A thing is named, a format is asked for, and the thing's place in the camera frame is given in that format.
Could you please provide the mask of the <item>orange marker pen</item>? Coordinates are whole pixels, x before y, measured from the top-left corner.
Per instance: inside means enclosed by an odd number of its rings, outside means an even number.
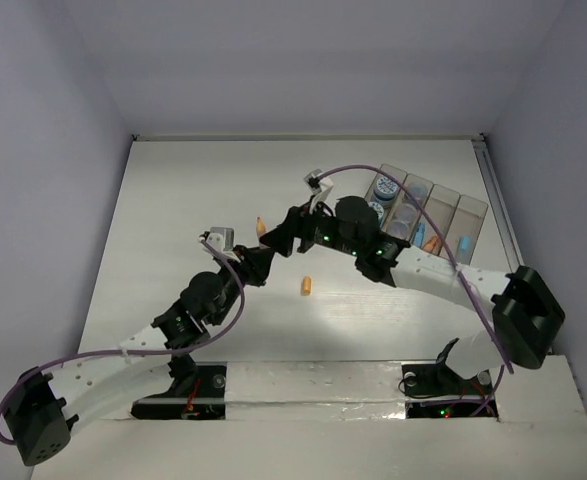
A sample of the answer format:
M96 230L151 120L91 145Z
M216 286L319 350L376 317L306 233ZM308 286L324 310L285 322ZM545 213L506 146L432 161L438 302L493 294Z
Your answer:
M258 216L257 219L256 219L256 227L255 227L255 230L256 230L256 237L257 237L257 240L258 240L258 246L259 246L259 248L260 249L265 249L266 248L266 245L264 245L262 243L262 237L267 233L267 227L264 224L264 222L263 222L263 220L262 220L262 218L260 216Z

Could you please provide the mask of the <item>small orange cap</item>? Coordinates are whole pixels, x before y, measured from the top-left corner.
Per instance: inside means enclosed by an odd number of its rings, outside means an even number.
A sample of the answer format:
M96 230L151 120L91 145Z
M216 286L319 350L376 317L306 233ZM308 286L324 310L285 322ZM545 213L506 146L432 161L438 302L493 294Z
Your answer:
M310 276L305 276L301 282L301 289L300 293L302 296L308 296L312 292L312 278Z

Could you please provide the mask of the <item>blue lid round jar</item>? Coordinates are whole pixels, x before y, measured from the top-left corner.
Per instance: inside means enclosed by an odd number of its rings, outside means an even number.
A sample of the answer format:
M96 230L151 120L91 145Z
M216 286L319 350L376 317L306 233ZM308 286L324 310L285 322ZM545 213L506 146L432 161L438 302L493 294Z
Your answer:
M400 191L399 185L384 175L378 175L373 183L372 198L380 204L388 204L395 200Z
M381 223L385 216L384 207L378 202L369 202L368 206L376 213L378 222Z

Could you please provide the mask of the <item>clear jar of clips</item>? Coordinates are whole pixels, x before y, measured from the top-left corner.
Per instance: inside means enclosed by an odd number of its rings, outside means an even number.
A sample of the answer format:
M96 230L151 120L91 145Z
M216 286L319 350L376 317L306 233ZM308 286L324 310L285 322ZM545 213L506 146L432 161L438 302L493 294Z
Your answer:
M419 210L409 202L401 203L395 210L393 218L396 221L411 224L419 215Z
M430 187L423 182L412 182L407 186L407 192L420 204L422 204L430 193Z
M400 220L391 220L387 225L386 232L395 238L408 240L412 233L412 225Z

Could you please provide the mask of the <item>small light blue cap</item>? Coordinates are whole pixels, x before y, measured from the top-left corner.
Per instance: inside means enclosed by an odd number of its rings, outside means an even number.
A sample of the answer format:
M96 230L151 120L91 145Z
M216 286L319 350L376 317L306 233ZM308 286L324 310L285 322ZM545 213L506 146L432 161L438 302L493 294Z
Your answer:
M461 263L468 263L471 254L471 239L469 236L463 236L458 242L456 259Z

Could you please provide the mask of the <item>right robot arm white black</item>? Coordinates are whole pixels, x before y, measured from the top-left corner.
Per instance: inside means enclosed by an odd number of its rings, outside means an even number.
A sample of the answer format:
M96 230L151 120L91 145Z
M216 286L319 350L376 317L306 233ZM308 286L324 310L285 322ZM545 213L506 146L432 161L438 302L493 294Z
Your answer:
M476 312L486 326L449 342L433 368L435 384L446 392L499 366L539 369L565 320L536 270L519 266L501 273L452 264L384 233L376 212L361 197L340 199L333 213L294 206L259 240L284 257L314 245L349 254L356 269L373 282L427 293Z

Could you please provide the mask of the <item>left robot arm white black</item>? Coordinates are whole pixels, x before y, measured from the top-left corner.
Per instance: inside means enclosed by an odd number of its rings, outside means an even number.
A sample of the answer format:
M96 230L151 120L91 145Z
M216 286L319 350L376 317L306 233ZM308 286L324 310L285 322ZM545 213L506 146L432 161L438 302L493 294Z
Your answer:
M0 402L0 441L14 446L25 466L51 459L83 427L152 394L154 373L171 394L195 390L192 352L230 331L246 305L246 287L265 285L274 257L261 246L204 247L219 270L196 274L147 326L112 346L51 360L18 377Z

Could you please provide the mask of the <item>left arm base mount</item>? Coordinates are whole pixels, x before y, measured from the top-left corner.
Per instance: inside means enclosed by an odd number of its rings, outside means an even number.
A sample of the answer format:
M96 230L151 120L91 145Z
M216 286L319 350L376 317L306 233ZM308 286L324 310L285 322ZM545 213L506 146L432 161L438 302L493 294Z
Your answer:
M197 364L188 355L172 356L171 384L162 393L135 401L130 415L137 420L223 420L227 364Z

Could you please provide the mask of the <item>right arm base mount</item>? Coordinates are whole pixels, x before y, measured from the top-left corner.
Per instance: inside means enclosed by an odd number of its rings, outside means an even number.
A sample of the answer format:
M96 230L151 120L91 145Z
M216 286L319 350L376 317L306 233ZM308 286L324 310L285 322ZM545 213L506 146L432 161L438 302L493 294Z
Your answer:
M451 340L433 363L409 363L402 366L398 390L407 399L408 419L498 418L494 385L487 370L488 382L479 375L462 379L445 361L458 342Z

